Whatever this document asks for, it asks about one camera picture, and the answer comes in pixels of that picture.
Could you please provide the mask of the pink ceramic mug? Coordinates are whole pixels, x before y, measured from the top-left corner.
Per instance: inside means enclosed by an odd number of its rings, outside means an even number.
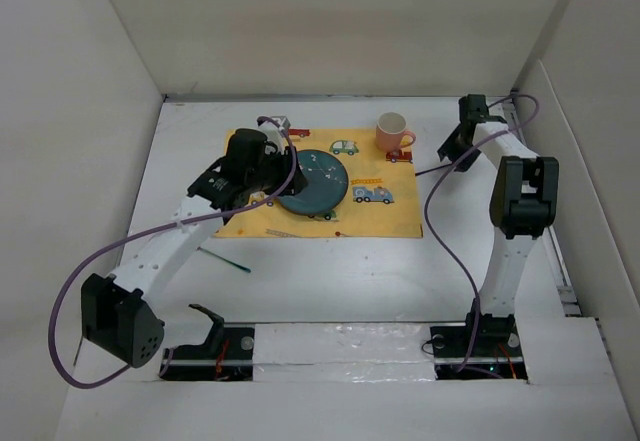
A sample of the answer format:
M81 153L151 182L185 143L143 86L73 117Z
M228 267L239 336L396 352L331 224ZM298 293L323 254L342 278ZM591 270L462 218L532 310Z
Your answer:
M385 153L412 146L416 135L407 127L406 119L396 112L382 114L376 125L375 143Z

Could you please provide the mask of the yellow car-print cloth placemat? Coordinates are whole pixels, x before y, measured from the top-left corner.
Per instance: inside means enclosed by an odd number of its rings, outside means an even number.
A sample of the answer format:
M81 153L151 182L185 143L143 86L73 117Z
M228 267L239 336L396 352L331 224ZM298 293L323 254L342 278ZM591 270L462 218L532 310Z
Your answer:
M305 177L341 182L343 199L328 211L295 214L285 197L233 217L217 238L420 238L421 205L409 147L397 155L379 150L372 128L292 128Z

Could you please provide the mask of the purple metallic spoon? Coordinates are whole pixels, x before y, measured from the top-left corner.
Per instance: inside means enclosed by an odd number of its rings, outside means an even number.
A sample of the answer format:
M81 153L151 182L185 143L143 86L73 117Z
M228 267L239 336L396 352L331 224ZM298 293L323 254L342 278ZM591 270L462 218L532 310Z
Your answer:
M449 166L450 166L450 164L442 164L442 165L439 165L439 166L436 166L436 167L433 167L433 168L428 168L428 169L425 169L425 170L417 171L417 172L415 172L414 175L415 175L415 177L418 177L418 176L421 176L421 175L425 175L425 174L436 172L436 171L439 171L439 170L442 170L442 169L446 169Z

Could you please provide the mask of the teal ceramic plate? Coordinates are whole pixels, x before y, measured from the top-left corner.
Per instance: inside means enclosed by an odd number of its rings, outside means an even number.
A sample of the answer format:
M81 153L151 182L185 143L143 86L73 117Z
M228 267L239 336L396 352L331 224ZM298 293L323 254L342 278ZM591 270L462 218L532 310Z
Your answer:
M315 149L299 151L298 163L307 186L299 194L279 196L279 204L295 215L329 219L348 191L345 166L334 155Z

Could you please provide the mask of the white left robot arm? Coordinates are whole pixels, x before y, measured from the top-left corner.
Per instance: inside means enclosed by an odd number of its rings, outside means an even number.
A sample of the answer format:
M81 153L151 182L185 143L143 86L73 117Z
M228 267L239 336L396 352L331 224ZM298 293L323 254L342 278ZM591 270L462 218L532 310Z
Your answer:
M264 118L255 129L240 128L224 156L187 188L171 220L146 233L146 244L109 274L91 275L81 287L85 339L139 368L151 360L164 338L164 324L152 300L220 221L250 209L249 198L293 195L307 185L287 128Z

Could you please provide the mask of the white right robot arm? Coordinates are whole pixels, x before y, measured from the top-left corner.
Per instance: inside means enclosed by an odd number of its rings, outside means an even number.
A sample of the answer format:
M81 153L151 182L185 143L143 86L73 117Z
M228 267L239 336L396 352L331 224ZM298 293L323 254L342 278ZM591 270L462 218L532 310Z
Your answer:
M458 106L459 124L437 154L454 172L469 170L481 156L497 170L489 202L493 247L474 305L482 315L508 318L526 260L556 218L559 162L525 146L503 117L490 113L485 96L468 94Z

